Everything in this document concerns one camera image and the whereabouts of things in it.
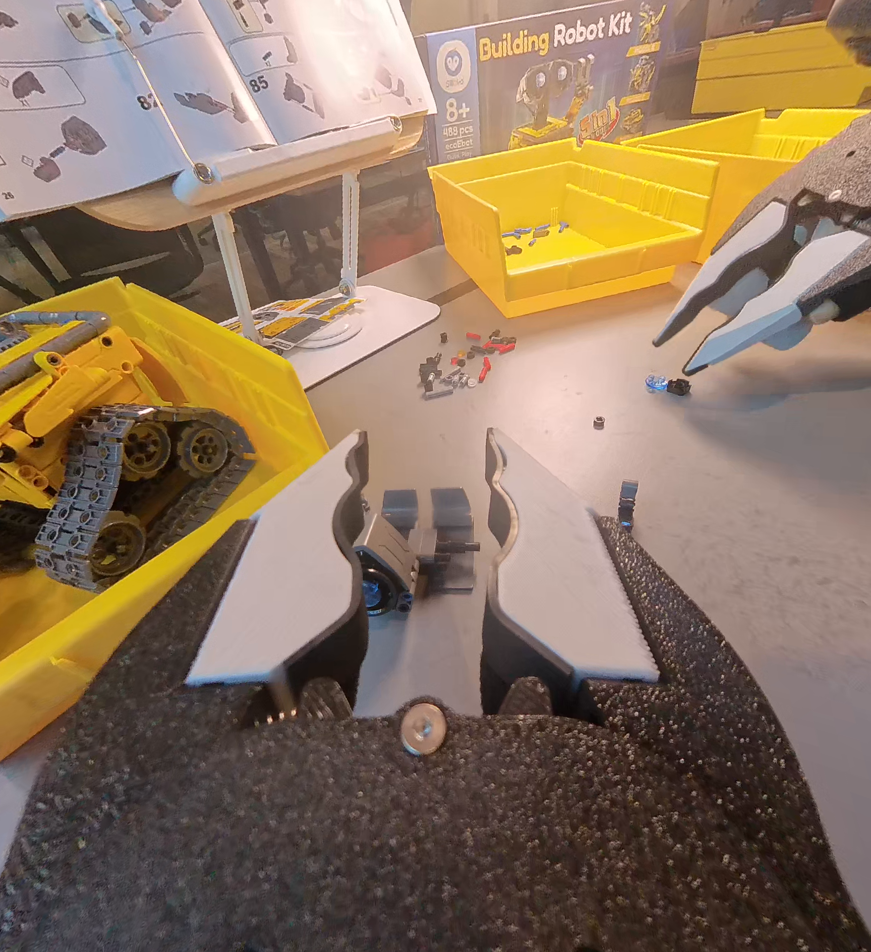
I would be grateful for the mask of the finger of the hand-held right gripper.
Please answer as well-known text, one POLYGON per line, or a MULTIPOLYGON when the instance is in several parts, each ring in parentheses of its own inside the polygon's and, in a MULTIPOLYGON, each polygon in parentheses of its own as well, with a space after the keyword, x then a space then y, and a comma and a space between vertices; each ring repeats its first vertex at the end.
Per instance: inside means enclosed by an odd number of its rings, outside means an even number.
POLYGON ((819 237, 807 241, 792 257, 774 283, 766 284, 757 271, 741 279, 740 290, 726 295, 730 318, 703 340, 684 365, 684 375, 722 363, 760 343, 775 350, 796 346, 813 326, 810 308, 799 304, 799 299, 869 240, 869 235, 854 230, 821 230, 819 237))
POLYGON ((765 205, 705 261, 653 345, 662 346, 706 308, 727 322, 736 318, 746 303, 767 288, 766 269, 779 260, 792 233, 789 206, 778 200, 765 205))

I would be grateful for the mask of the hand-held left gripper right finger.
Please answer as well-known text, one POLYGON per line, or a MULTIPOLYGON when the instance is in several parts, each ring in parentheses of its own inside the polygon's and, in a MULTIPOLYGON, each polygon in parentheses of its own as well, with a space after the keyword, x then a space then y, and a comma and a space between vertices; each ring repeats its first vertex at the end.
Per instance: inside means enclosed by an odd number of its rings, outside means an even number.
POLYGON ((534 677, 554 704, 585 682, 659 684, 644 622, 595 509, 498 427, 486 435, 489 566, 481 701, 534 677))

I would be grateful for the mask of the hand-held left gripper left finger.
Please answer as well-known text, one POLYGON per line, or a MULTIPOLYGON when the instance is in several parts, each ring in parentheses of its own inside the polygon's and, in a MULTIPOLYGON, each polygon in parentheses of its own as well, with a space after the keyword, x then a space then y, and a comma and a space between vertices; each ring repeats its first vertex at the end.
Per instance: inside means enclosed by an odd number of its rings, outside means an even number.
POLYGON ((369 646, 355 553, 368 477, 368 433, 355 430, 251 517, 186 684, 265 685, 294 704, 328 678, 355 702, 369 646))

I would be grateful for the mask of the grey toy cab assembly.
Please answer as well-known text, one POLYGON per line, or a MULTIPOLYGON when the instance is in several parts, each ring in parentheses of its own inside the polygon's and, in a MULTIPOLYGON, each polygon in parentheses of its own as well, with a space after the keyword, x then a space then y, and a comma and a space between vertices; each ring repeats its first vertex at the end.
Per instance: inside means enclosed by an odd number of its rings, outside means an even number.
POLYGON ((466 594, 475 587, 474 538, 469 499, 459 486, 430 491, 432 522, 419 522, 414 489, 390 489, 380 511, 364 505, 366 522, 354 550, 370 617, 406 615, 428 594, 466 594))

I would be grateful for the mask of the pile of small toy pieces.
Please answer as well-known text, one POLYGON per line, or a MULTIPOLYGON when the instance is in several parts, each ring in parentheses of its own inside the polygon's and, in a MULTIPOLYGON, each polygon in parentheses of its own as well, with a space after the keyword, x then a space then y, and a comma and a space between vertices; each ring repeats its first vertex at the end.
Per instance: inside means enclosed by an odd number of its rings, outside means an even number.
POLYGON ((457 339, 443 332, 439 348, 418 365, 422 399, 433 401, 482 387, 517 346, 518 338, 499 328, 490 333, 467 331, 457 339))

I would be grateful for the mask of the grey desk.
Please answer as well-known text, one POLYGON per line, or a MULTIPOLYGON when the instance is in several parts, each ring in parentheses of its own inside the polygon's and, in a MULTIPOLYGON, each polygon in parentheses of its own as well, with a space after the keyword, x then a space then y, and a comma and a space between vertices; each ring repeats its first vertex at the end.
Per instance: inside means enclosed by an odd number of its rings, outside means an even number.
POLYGON ((365 719, 247 724, 182 683, 229 531, 0 768, 0 950, 871 950, 871 318, 659 397, 676 296, 517 322, 458 404, 430 331, 314 389, 372 496, 467 485, 478 590, 374 625, 365 719), (478 716, 491 426, 607 515, 638 480, 624 558, 681 589, 672 676, 587 722, 478 716))

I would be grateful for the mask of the wide yellow bin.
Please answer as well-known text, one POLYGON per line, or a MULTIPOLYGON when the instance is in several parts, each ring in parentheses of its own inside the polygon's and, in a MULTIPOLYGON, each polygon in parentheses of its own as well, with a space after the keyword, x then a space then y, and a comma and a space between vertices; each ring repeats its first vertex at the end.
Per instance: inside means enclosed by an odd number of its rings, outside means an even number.
POLYGON ((448 254, 513 319, 669 282, 706 230, 719 166, 561 140, 429 168, 448 254), (533 246, 533 230, 566 221, 533 246), (505 246, 519 244, 520 255, 505 246))
POLYGON ((706 230, 693 259, 702 265, 756 194, 868 113, 790 109, 769 118, 765 110, 749 111, 633 138, 627 145, 718 164, 706 230))

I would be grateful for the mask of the stack of yellow bins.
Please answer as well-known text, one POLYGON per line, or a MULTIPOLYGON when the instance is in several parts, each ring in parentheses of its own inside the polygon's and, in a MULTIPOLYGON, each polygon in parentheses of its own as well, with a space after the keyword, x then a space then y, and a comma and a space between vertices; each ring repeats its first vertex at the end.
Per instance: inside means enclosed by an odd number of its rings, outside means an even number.
POLYGON ((869 101, 871 66, 813 21, 703 41, 691 112, 857 109, 869 101))

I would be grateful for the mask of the sticker sheet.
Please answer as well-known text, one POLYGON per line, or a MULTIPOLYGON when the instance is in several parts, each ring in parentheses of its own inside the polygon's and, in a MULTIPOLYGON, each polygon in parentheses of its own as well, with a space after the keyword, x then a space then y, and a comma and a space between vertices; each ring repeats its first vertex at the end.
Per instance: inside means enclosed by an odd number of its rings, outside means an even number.
POLYGON ((263 305, 251 313, 255 333, 251 340, 270 351, 291 351, 365 301, 363 296, 334 294, 263 305))

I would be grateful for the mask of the yellow toy bulldozer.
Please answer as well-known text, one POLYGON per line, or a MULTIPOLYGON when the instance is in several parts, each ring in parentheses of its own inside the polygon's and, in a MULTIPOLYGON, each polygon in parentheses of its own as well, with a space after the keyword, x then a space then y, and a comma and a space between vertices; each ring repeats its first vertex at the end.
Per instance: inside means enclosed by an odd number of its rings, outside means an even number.
POLYGON ((100 311, 0 316, 0 576, 99 594, 230 500, 255 450, 100 311))

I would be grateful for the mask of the colourful toy box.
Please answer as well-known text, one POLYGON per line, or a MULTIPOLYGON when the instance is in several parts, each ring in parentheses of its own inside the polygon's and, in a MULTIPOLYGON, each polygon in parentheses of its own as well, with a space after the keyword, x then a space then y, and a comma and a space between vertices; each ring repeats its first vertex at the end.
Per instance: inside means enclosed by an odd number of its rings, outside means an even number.
POLYGON ((644 132, 680 2, 444 2, 475 23, 416 33, 436 112, 434 164, 644 132))

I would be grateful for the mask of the instruction booklet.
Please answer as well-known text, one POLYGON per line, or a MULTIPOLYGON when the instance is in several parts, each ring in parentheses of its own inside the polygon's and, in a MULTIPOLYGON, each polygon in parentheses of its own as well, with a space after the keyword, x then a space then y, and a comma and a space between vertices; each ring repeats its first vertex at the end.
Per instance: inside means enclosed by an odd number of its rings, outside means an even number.
POLYGON ((385 162, 432 113, 399 2, 0 1, 0 223, 170 228, 385 162))

